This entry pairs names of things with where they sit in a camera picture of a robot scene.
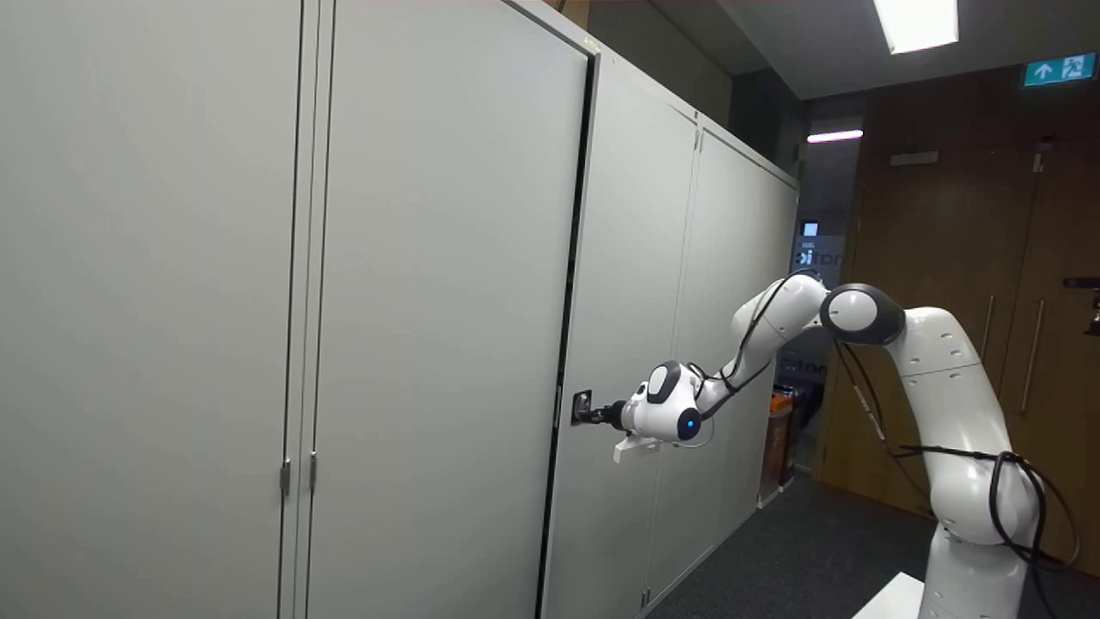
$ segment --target ceiling light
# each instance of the ceiling light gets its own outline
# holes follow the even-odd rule
[[[960,41],[960,0],[872,0],[889,57]]]
[[[806,143],[810,145],[827,145],[827,143],[858,143],[858,138],[864,138],[864,130],[817,130]]]

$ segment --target ceiling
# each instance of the ceiling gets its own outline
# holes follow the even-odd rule
[[[606,0],[645,4],[722,73],[777,69],[796,101],[1100,51],[1100,0],[961,0],[960,51],[888,57],[869,0]]]

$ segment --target green exit sign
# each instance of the green exit sign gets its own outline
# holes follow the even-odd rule
[[[1029,61],[1023,91],[1087,82],[1094,75],[1095,75],[1095,57],[1041,59],[1041,61]]]

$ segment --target robotic arm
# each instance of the robotic arm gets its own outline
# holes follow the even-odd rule
[[[716,377],[697,366],[661,366],[628,399],[579,411],[579,424],[610,424],[625,435],[615,462],[628,451],[683,443],[810,327],[848,346],[888,347],[917,420],[939,517],[921,619],[1017,615],[1029,579],[1019,546],[1032,546],[1039,529],[1039,482],[1017,467],[979,355],[946,311],[900,311],[872,286],[825,289],[790,277],[731,312],[739,347]]]

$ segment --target floor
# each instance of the floor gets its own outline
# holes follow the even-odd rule
[[[931,524],[796,475],[735,529],[650,619],[846,619],[898,571],[923,574]],[[1054,619],[1095,619],[1100,582],[1045,579]],[[1041,619],[1023,591],[1019,619]]]

